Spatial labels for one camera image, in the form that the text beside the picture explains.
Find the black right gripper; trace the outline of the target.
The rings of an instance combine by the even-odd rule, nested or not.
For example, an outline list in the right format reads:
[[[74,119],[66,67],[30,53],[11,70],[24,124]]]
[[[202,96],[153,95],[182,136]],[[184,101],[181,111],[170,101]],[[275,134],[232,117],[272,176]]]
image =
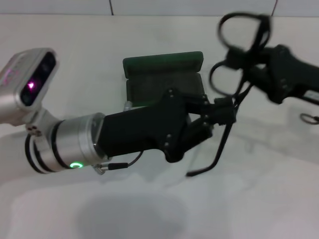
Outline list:
[[[243,50],[229,48],[225,66],[231,69],[247,69],[254,65],[266,63],[269,54],[264,50]],[[284,99],[292,97],[314,105],[319,104],[319,68],[295,57],[284,45],[277,45],[270,52],[268,70],[271,79],[264,70],[253,67],[248,70],[248,81],[267,94],[270,101],[281,104]],[[182,94],[188,113],[211,113],[223,108],[233,107],[230,98],[217,98],[211,103],[207,94]]]

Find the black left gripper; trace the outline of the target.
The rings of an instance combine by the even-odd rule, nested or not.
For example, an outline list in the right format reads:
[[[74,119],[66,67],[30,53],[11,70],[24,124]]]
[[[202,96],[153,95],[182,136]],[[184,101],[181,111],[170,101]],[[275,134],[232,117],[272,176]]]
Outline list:
[[[213,111],[188,126],[184,96],[172,89],[151,106],[105,116],[97,145],[109,157],[157,149],[167,162],[175,163],[211,138],[215,124],[225,126],[223,148],[235,122],[234,111]]]

